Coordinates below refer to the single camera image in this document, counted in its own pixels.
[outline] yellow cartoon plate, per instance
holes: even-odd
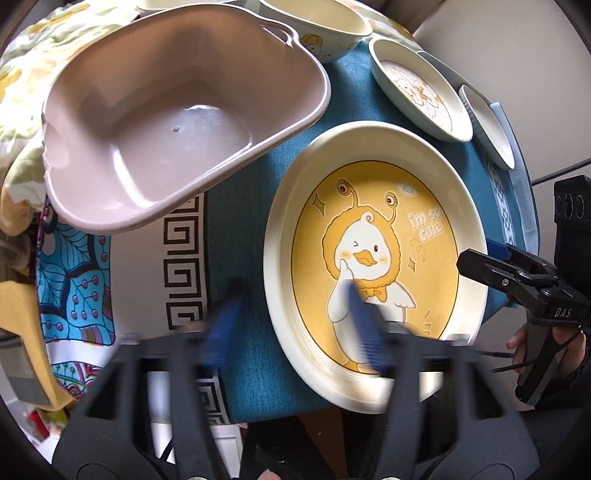
[[[380,413],[391,380],[367,363],[349,316],[353,279],[387,320],[418,335],[476,337],[487,288],[460,277],[458,253],[486,252],[462,179],[429,143],[383,122],[332,128],[287,171],[265,234],[265,294],[295,370],[339,407]],[[423,373],[421,396],[441,377]]]

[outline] camera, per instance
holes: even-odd
[[[560,275],[591,299],[591,179],[578,175],[554,184],[556,247]]]

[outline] bowl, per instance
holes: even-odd
[[[395,22],[391,18],[386,17],[384,14],[381,14],[377,10],[374,10],[358,0],[339,0],[339,2],[347,5],[347,7],[352,8],[367,18],[374,31],[372,37],[381,35],[382,37],[391,38],[399,43],[403,43],[412,50],[422,50],[413,35],[398,22]]]
[[[246,0],[138,0],[137,8],[140,17],[147,17],[162,10],[198,4],[228,4],[244,7]]]
[[[293,27],[321,63],[338,60],[372,34],[363,16],[337,0],[260,0],[259,15]]]
[[[374,38],[369,51],[374,79],[411,122],[439,140],[472,139],[472,123],[464,104],[433,65],[386,38]]]
[[[476,141],[485,154],[503,170],[515,168],[511,144],[491,107],[468,85],[462,85],[458,93],[472,120]]]
[[[87,233],[147,225],[315,123],[330,83],[289,26],[189,5],[93,43],[43,108],[47,194]]]

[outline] cartoon duck illustration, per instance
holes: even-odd
[[[322,53],[322,38],[319,35],[312,33],[304,35],[301,38],[301,44],[316,57]]]
[[[386,65],[400,91],[441,128],[451,131],[452,118],[441,97],[422,78],[394,63]]]
[[[406,309],[415,308],[410,293],[396,282],[400,272],[400,244],[394,232],[398,199],[388,192],[385,202],[392,210],[386,219],[374,208],[359,205],[357,192],[344,179],[337,182],[342,196],[353,197],[353,205],[336,216],[322,239],[323,257],[336,284],[327,303],[336,339],[345,355],[358,364],[360,372],[371,372],[359,336],[349,314],[347,290],[354,281],[361,298],[380,307],[386,320],[405,322]]]

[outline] plate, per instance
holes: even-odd
[[[503,127],[486,101],[468,85],[458,92],[474,127],[477,142],[503,170],[515,168],[515,157]]]
[[[374,79],[417,127],[443,141],[469,142],[470,116],[455,90],[427,60],[386,38],[369,43]]]
[[[264,279],[277,338],[294,369],[341,408],[380,413],[391,380],[368,368],[340,299],[343,278],[419,335],[473,342],[487,288],[460,277],[458,252],[486,252],[462,179],[429,143],[383,122],[352,122],[317,137],[275,195]],[[439,374],[421,377],[421,398]]]

